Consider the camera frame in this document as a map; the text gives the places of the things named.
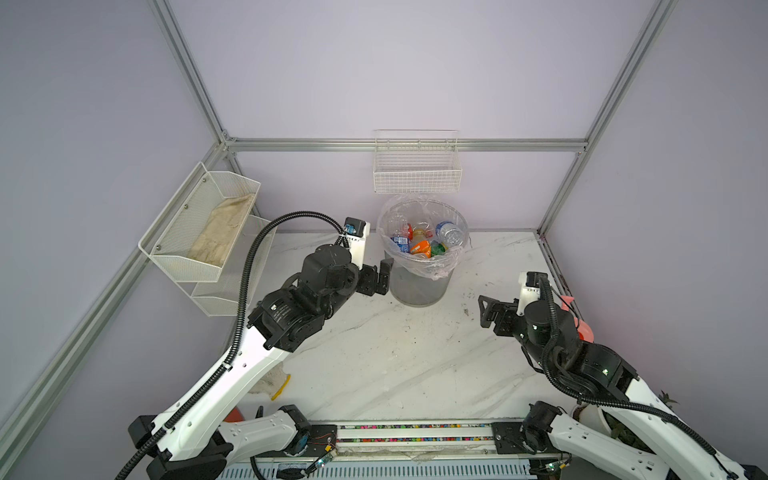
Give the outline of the capless blue label bottle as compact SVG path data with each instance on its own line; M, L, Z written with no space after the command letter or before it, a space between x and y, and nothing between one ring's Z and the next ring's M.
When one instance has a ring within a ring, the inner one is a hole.
M391 237L391 240L401 252L406 254L411 253L412 237L409 236L407 232L397 232Z

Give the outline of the yellow-cap clear bottle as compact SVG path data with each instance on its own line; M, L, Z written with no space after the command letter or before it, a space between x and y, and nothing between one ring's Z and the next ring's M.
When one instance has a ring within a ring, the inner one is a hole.
M426 258L432 256L432 241L434 239L434 230L427 222L417 223L412 230L412 236L409 242L409 253L411 255L422 255Z

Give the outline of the green plastic bottle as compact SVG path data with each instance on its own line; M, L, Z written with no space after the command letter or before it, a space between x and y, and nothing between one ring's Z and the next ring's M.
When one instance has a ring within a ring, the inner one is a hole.
M444 255L447 251L447 248L438 241L432 241L430 243L430 256L436 257Z

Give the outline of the white-cap blue label bottle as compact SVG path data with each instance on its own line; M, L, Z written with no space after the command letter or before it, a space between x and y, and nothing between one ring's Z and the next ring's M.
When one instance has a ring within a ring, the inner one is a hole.
M436 235L440 243L447 249L463 248L466 243L464 230L450 221L438 223Z

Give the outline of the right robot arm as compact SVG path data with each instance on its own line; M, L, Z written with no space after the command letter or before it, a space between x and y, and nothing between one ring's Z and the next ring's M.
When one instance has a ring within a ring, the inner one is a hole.
M766 471L728 458L681 420L616 352L581 339L572 313L551 296L529 302L482 296L478 303L482 327L516 339L556 390L580 405L601 408L639 442L627 444L538 401L517 435L526 451L556 449L620 479L766 478Z

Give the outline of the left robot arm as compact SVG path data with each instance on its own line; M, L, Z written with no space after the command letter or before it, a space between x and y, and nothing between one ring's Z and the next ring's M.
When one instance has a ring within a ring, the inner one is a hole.
M311 425L294 405L257 418L225 423L246 393L356 293L388 291L393 262L354 263L340 245L322 245L300 272L260 301L240 326L230 349L176 405L129 427L135 454L122 467L125 479L146 456L151 479L216 479L231 464L267 452L302 453Z

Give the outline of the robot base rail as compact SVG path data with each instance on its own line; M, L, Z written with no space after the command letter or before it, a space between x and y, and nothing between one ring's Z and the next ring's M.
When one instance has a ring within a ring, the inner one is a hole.
M534 451L525 443L522 421L490 420L376 420L312 421L305 449L296 455L271 451L260 459L315 459L334 447L346 457L490 455L520 458L561 458L564 453L547 442Z

